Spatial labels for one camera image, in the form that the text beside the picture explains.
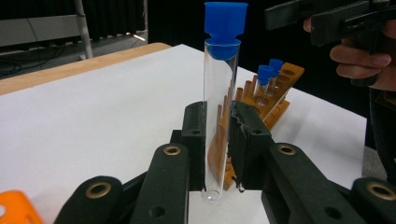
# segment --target white surface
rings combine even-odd
[[[24,191],[46,223],[85,180],[122,183],[147,171],[154,150],[181,129],[185,106],[203,100],[204,54],[177,46],[0,97],[0,192]],[[253,76],[239,68],[237,86]],[[297,90],[273,129],[330,180],[361,176],[366,120]],[[208,206],[190,194],[189,223],[268,222],[259,191],[224,193]]]

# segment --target clear test tube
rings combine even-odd
[[[205,42],[206,161],[202,198],[206,203],[218,203],[222,194],[239,46],[240,41],[223,46]],[[216,57],[220,51],[231,53],[222,60]]]
[[[227,144],[236,68],[241,41],[235,39],[245,29],[248,4],[205,3],[204,100],[205,107],[205,185],[202,199],[214,204],[223,191]]]
[[[283,61],[279,59],[270,59],[268,65],[274,68],[274,73],[268,85],[268,94],[276,96],[276,93],[279,91],[282,85],[279,81],[277,81],[277,77],[279,76],[279,72],[282,69]]]

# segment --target hand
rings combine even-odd
[[[304,29],[311,32],[311,18],[304,21]],[[330,58],[340,63],[336,69],[337,74],[349,78],[378,74],[377,81],[371,88],[396,91],[396,20],[387,21],[383,33],[389,37],[384,43],[386,53],[369,54],[367,50],[357,49],[353,37],[343,39],[340,45],[332,48]]]

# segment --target blue cap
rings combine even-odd
[[[213,44],[233,44],[244,33],[247,8],[248,3],[205,3],[205,33]]]
[[[269,65],[274,68],[273,77],[277,77],[279,71],[282,69],[283,61],[279,59],[270,59]]]
[[[257,72],[257,79],[259,84],[264,86],[267,85],[270,78],[273,76],[274,68],[269,65],[260,65],[259,71]]]
[[[205,32],[208,51],[216,60],[228,61],[239,50],[240,40],[235,39],[245,30],[247,3],[206,2]]]

